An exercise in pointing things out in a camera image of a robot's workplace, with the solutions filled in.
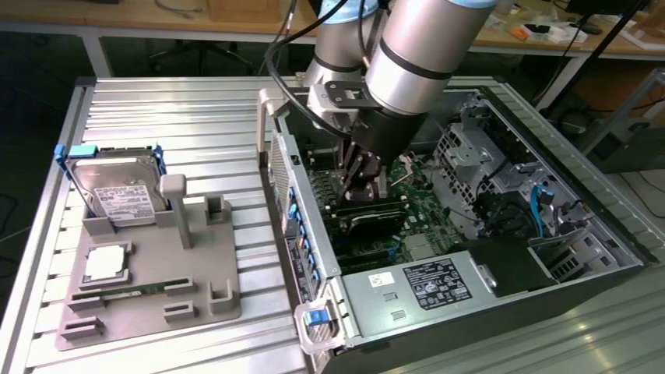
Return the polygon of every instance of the white table leg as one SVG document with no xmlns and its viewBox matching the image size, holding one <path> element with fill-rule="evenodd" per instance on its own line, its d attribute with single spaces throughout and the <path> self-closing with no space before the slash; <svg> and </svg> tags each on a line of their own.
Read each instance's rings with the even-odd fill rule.
<svg viewBox="0 0 665 374">
<path fill-rule="evenodd" d="M 98 78 L 110 78 L 114 76 L 111 65 L 108 63 L 107 53 L 102 47 L 102 38 L 95 33 L 82 35 L 83 45 L 86 46 L 87 57 L 91 60 L 92 70 Z"/>
<path fill-rule="evenodd" d="M 588 56 L 571 58 L 571 61 L 568 62 L 564 70 L 557 76 L 555 83 L 552 84 L 552 87 L 548 89 L 548 92 L 545 92 L 545 95 L 543 95 L 543 98 L 536 105 L 537 110 L 549 107 L 552 101 L 555 101 L 555 98 L 559 96 L 559 94 L 561 94 L 565 85 L 568 84 L 568 82 L 571 82 L 571 79 L 575 77 L 575 74 L 583 67 L 587 59 Z"/>
</svg>

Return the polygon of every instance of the green circuit board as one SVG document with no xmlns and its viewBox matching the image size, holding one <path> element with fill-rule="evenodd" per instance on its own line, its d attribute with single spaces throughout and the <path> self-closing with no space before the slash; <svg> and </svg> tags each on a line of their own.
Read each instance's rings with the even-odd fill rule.
<svg viewBox="0 0 665 374">
<path fill-rule="evenodd" d="M 412 170 L 414 174 L 391 187 L 394 200 L 376 205 L 378 212 L 400 210 L 406 214 L 404 224 L 372 235 L 370 239 L 348 238 L 343 234 L 351 218 L 336 215 L 340 213 L 338 202 L 343 185 L 336 171 L 310 171 L 319 209 L 344 273 L 444 255 L 454 244 L 466 240 L 428 183 L 432 171 L 420 168 L 416 163 L 412 163 Z M 395 161 L 388 184 L 392 185 L 407 173 L 406 165 Z"/>
</svg>

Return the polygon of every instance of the warning label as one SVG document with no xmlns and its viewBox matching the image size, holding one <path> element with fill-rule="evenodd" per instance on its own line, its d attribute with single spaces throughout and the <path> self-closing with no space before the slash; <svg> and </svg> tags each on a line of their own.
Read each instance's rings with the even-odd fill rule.
<svg viewBox="0 0 665 374">
<path fill-rule="evenodd" d="M 472 298 L 451 259 L 404 268 L 420 307 L 426 310 Z"/>
<path fill-rule="evenodd" d="M 95 189 L 98 200 L 112 222 L 155 217 L 154 203 L 144 185 Z"/>
</svg>

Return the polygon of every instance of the wooden table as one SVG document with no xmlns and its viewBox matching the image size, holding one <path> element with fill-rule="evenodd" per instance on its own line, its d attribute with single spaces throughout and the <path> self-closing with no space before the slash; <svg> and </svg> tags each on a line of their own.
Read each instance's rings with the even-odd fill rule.
<svg viewBox="0 0 665 374">
<path fill-rule="evenodd" d="M 183 8 L 206 7 L 206 0 L 164 0 L 167 4 Z M 541 0 L 519 0 L 520 4 L 543 13 L 551 13 L 552 3 Z M 290 0 L 282 0 L 286 14 Z M 559 10 L 560 19 L 567 16 Z M 122 0 L 119 5 L 91 3 L 87 0 L 22 0 L 0 7 L 0 30 L 43 34 L 72 34 L 83 39 L 95 73 L 99 77 L 112 76 L 107 54 L 102 48 L 102 37 L 143 37 L 204 41 L 272 41 L 282 23 L 224 23 L 212 22 L 208 14 L 192 13 L 186 19 L 178 14 L 158 8 L 154 0 Z M 508 24 L 519 24 L 515 16 L 497 15 Z M 316 20 L 307 0 L 299 1 L 294 31 L 302 30 Z M 581 44 L 575 44 L 568 56 L 571 61 L 559 75 L 555 84 L 544 95 L 537 108 L 549 105 L 561 92 L 575 73 L 601 43 L 612 24 L 597 22 L 604 29 L 603 35 L 591 35 Z M 314 44 L 316 30 L 302 37 L 296 43 Z M 552 55 L 564 53 L 568 43 L 548 41 L 523 42 L 505 30 L 484 28 L 470 49 L 472 52 L 501 53 L 511 55 Z M 617 37 L 603 58 L 628 60 L 665 61 L 665 52 L 645 51 L 623 37 Z"/>
</svg>

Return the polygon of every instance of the table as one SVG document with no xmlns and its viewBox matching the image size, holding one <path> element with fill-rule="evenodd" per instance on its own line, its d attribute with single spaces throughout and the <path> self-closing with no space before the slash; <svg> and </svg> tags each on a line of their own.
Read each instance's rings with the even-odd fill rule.
<svg viewBox="0 0 665 374">
<path fill-rule="evenodd" d="M 206 7 L 206 0 L 178 0 L 186 7 Z M 541 0 L 520 0 L 521 5 L 551 12 L 552 3 Z M 283 13 L 288 0 L 283 0 Z M 517 19 L 497 15 L 515 24 Z M 295 14 L 294 31 L 303 30 L 316 20 L 316 15 L 306 0 L 299 1 Z M 588 40 L 572 47 L 572 57 L 557 80 L 543 96 L 536 108 L 549 106 L 563 88 L 573 78 L 584 62 L 589 58 L 607 31 L 612 28 L 608 22 L 599 22 L 603 35 L 591 35 Z M 102 47 L 102 37 L 146 37 L 186 39 L 204 41 L 254 41 L 270 43 L 280 23 L 220 23 L 208 19 L 207 13 L 194 13 L 194 19 L 166 12 L 154 4 L 154 0 L 123 0 L 119 5 L 90 3 L 87 0 L 23 0 L 0 8 L 0 30 L 71 34 L 82 37 L 92 68 L 98 77 L 112 76 L 107 54 Z M 314 44 L 316 30 L 302 37 L 296 43 Z M 501 53 L 512 55 L 549 55 L 564 53 L 567 44 L 545 42 L 523 42 L 507 31 L 484 28 L 470 49 L 472 52 Z M 623 37 L 617 37 L 601 58 L 627 60 L 665 61 L 665 51 L 645 51 Z"/>
<path fill-rule="evenodd" d="M 206 7 L 206 0 L 178 0 L 183 8 Z M 290 1 L 282 0 L 282 14 Z M 64 34 L 82 38 L 98 77 L 114 76 L 103 37 L 142 37 L 198 41 L 251 41 L 270 43 L 280 29 L 278 23 L 212 22 L 208 13 L 192 13 L 194 19 L 158 8 L 154 0 L 123 0 L 118 5 L 88 0 L 24 0 L 0 7 L 0 31 Z M 292 30 L 303 30 L 316 15 L 306 0 L 299 1 Z M 316 33 L 296 43 L 314 44 Z"/>
<path fill-rule="evenodd" d="M 464 86 L 474 79 L 455 78 L 452 84 Z M 298 79 L 286 80 L 299 85 Z M 63 144 L 103 146 L 143 146 L 158 140 L 170 172 L 191 178 L 187 203 L 207 193 L 224 193 L 234 207 L 242 317 L 90 348 L 55 350 L 84 208 L 54 163 L 0 330 L 2 373 L 307 373 L 286 293 L 284 276 L 291 274 L 282 272 L 256 174 L 256 97 L 264 86 L 274 86 L 267 77 L 100 79 L 95 86 L 75 88 L 59 138 Z M 663 250 L 656 255 L 665 258 Z M 395 371 L 661 372 L 664 280 L 665 268 L 655 267 L 565 315 Z"/>
<path fill-rule="evenodd" d="M 188 178 L 186 203 L 220 193 L 231 202 L 243 315 L 55 349 L 84 202 L 52 163 L 0 330 L 0 372 L 307 371 L 258 166 L 258 92 L 270 86 L 270 77 L 243 77 L 100 79 L 75 88 L 59 143 L 159 142 L 170 172 Z"/>
</svg>

